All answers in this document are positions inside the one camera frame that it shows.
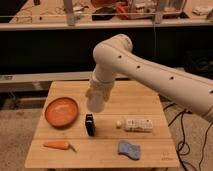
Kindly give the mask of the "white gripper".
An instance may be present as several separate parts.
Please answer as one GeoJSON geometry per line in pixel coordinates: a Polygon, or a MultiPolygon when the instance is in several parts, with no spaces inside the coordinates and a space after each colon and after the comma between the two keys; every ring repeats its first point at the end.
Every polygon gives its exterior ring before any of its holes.
{"type": "Polygon", "coordinates": [[[102,82],[96,78],[95,75],[90,77],[90,85],[87,90],[87,94],[92,94],[95,91],[100,91],[104,96],[107,96],[111,93],[111,90],[114,86],[113,82],[102,82]]]}

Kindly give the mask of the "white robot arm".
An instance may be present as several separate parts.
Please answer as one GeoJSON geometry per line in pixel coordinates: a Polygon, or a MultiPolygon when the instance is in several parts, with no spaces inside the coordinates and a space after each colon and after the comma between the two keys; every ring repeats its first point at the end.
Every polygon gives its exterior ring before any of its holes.
{"type": "Polygon", "coordinates": [[[131,39],[124,34],[95,46],[90,92],[100,91],[107,101],[116,75],[123,74],[213,123],[213,80],[139,58],[132,48],[131,39]]]}

